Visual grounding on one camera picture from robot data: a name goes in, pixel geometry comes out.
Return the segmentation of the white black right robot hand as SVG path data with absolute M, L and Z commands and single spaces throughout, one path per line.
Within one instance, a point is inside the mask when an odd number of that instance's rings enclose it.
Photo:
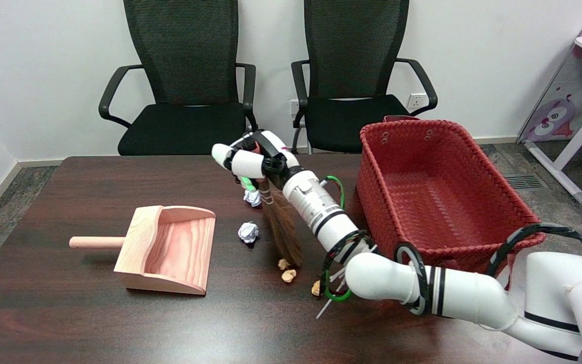
M 266 178 L 279 190 L 293 175 L 304 170 L 284 142 L 263 129 L 246 133 L 231 145 L 213 145 L 212 157 L 236 177 Z

